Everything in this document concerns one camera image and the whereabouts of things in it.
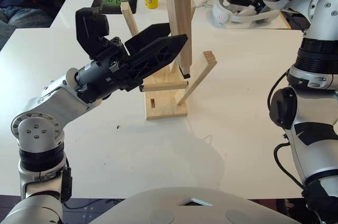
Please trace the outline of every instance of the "person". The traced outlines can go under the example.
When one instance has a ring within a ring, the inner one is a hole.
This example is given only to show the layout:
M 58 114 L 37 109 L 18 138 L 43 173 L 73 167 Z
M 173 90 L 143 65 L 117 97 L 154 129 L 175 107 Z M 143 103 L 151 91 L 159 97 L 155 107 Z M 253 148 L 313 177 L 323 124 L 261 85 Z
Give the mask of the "person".
M 49 27 L 54 0 L 0 0 L 0 51 L 17 28 Z

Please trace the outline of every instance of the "small hole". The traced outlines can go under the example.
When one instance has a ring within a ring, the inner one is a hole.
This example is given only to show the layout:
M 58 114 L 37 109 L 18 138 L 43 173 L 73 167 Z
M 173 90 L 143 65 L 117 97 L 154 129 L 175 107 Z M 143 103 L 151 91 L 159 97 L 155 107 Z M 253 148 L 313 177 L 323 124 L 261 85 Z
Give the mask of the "small hole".
M 154 99 L 154 98 L 151 98 L 151 99 L 150 99 L 150 102 L 151 102 L 151 107 L 152 107 L 152 109 L 155 108 L 155 99 Z

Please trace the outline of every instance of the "wooden base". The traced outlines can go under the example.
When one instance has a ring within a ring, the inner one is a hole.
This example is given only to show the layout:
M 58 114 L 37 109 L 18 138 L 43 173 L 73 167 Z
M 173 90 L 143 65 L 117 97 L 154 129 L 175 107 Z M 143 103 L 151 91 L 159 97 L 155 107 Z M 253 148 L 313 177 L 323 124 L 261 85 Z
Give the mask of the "wooden base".
M 169 66 L 162 68 L 160 71 L 152 74 L 144 79 L 144 84 L 155 84 L 162 82 L 178 82 L 182 81 L 182 76 L 179 70 L 175 73 L 170 73 Z M 145 92 L 146 119 L 155 120 L 160 118 L 170 117 L 185 117 L 187 116 L 186 104 L 176 104 L 175 95 L 177 90 L 162 90 Z

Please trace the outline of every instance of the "wooden stick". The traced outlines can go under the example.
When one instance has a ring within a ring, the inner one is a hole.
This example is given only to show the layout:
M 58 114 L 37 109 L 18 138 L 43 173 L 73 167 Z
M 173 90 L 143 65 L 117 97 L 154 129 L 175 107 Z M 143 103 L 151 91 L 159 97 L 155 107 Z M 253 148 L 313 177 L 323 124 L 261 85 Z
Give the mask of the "wooden stick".
M 207 76 L 211 69 L 217 64 L 215 56 L 211 51 L 204 51 L 194 68 L 192 69 L 191 79 L 186 89 L 178 90 L 175 95 L 177 105 L 181 105 L 188 96 L 195 90 L 201 81 Z
M 173 90 L 173 89 L 185 89 L 188 86 L 187 81 L 175 81 L 175 82 L 164 82 L 164 83 L 150 83 L 144 84 L 140 87 L 142 92 L 151 91 L 162 91 L 162 90 Z
M 178 65 L 179 65 L 179 64 L 177 63 L 177 58 L 176 58 L 176 59 L 174 59 L 174 61 L 169 65 L 169 67 L 170 67 L 170 72 L 171 72 L 171 73 L 175 73 L 176 70 L 177 70 Z
M 194 17 L 195 10 L 196 10 L 196 4 L 193 0 L 191 0 L 190 7 L 191 7 L 190 9 L 191 9 L 191 20 L 192 20 L 192 18 Z M 177 58 L 169 66 L 170 66 L 170 72 L 175 73 L 177 66 L 178 66 Z
M 128 2 L 121 3 L 121 11 L 123 16 L 125 17 L 130 33 L 132 34 L 132 36 L 136 36 L 139 31 L 132 13 L 132 9 L 130 8 Z
M 181 50 L 178 63 L 183 76 L 189 77 L 192 64 L 191 0 L 166 0 L 172 35 L 186 34 L 188 41 Z
M 190 12 L 191 12 L 191 20 L 192 20 L 192 18 L 194 17 L 195 10 L 196 10 L 196 4 L 193 0 L 191 0 L 190 7 L 191 7 Z

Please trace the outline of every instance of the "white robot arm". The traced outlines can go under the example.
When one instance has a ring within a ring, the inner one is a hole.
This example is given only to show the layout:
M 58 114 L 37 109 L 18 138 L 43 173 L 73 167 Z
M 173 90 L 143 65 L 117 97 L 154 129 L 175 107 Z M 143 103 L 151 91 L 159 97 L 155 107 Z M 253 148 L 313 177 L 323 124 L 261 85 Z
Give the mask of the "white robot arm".
M 170 36 L 168 23 L 155 24 L 128 40 L 107 40 L 109 26 L 97 8 L 76 13 L 77 39 L 93 61 L 71 68 L 44 87 L 12 122 L 20 152 L 22 201 L 2 223 L 62 223 L 62 205 L 71 197 L 72 177 L 64 152 L 64 127 L 120 89 L 130 91 L 171 63 L 187 41 Z

